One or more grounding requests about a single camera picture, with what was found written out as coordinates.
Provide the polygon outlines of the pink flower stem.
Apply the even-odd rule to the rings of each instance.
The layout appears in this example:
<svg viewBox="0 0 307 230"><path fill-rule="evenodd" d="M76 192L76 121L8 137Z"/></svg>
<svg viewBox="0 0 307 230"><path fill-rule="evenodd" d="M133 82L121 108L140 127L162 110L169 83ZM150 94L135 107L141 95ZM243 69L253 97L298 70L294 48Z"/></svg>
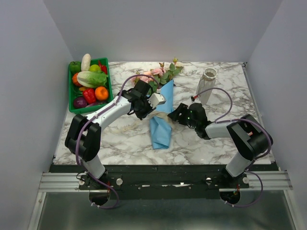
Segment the pink flower stem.
<svg viewBox="0 0 307 230"><path fill-rule="evenodd" d="M145 82L145 83L150 83L153 86L156 86L156 82L153 80L153 74L150 71L146 71L143 73L136 72L135 76L130 79L130 82L135 85L139 80Z"/></svg>
<svg viewBox="0 0 307 230"><path fill-rule="evenodd" d="M173 58L172 63L169 65L167 71L169 78L172 79L177 76L183 68L183 64L176 57Z"/></svg>
<svg viewBox="0 0 307 230"><path fill-rule="evenodd" d="M151 75L158 78L160 85L165 85L168 81L168 71L169 68L165 67L165 63L159 62L159 67L151 69Z"/></svg>

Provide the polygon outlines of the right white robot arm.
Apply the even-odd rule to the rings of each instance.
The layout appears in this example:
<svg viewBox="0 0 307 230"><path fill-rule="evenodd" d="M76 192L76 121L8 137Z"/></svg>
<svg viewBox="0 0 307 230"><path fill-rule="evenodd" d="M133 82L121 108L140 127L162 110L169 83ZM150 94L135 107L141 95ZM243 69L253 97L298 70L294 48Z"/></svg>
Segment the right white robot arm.
<svg viewBox="0 0 307 230"><path fill-rule="evenodd" d="M238 176L257 160L260 154L268 154L273 145L270 134L251 115L215 123L208 120L200 103L190 106L181 103L176 110L168 114L168 117L174 122L194 129L202 139L232 139L237 153L221 175L221 183L227 188L237 184Z"/></svg>

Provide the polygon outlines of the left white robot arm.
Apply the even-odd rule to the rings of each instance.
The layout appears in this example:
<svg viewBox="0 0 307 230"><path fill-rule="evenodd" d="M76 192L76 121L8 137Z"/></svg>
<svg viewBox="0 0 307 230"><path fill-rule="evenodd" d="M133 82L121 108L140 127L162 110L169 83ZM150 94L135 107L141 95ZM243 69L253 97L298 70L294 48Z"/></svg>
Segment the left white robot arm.
<svg viewBox="0 0 307 230"><path fill-rule="evenodd" d="M75 154L77 164L92 175L90 184L95 189L106 185L103 175L106 169L98 157L102 131L123 115L135 114L143 120L157 107L150 101L152 98L152 86L140 80L133 88L120 91L114 100L96 112L87 116L78 114L72 119L65 146Z"/></svg>

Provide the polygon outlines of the blue wrapping paper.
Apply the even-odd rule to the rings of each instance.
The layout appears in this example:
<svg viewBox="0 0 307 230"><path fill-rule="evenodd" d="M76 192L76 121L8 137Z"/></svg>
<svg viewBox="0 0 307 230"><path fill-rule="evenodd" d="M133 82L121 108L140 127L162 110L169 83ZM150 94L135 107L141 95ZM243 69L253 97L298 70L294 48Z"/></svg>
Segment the blue wrapping paper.
<svg viewBox="0 0 307 230"><path fill-rule="evenodd" d="M161 88L161 94L166 98L159 105L149 121L152 147L154 150L167 149L170 146L172 125L167 116L173 112L174 81L171 80Z"/></svg>

